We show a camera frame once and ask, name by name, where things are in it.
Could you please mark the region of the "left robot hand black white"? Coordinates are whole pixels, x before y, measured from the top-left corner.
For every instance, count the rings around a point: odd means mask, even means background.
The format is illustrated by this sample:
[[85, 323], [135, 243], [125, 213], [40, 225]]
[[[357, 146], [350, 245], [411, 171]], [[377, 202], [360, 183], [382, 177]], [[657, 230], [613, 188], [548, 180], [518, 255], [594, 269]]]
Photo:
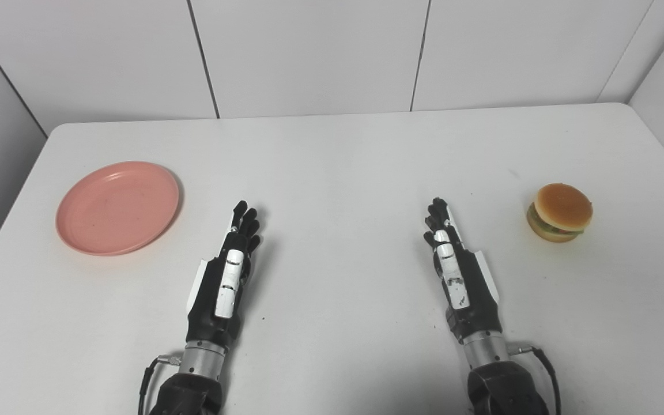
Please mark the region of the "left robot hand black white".
[[251, 256], [261, 243], [255, 208], [240, 200], [233, 209], [221, 249], [206, 263], [188, 311], [186, 342], [213, 342], [224, 348], [237, 339], [242, 325], [239, 305], [251, 273]]

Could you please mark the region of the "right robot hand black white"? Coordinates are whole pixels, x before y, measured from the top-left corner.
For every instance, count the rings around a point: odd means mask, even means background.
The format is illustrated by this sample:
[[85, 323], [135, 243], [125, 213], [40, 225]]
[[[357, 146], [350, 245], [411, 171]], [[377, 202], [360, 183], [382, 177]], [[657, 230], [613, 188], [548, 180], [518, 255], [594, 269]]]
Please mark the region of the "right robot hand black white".
[[465, 247], [450, 206], [435, 197], [425, 218], [433, 265], [445, 293], [446, 320], [458, 342], [482, 331], [502, 333], [498, 295], [482, 252]]

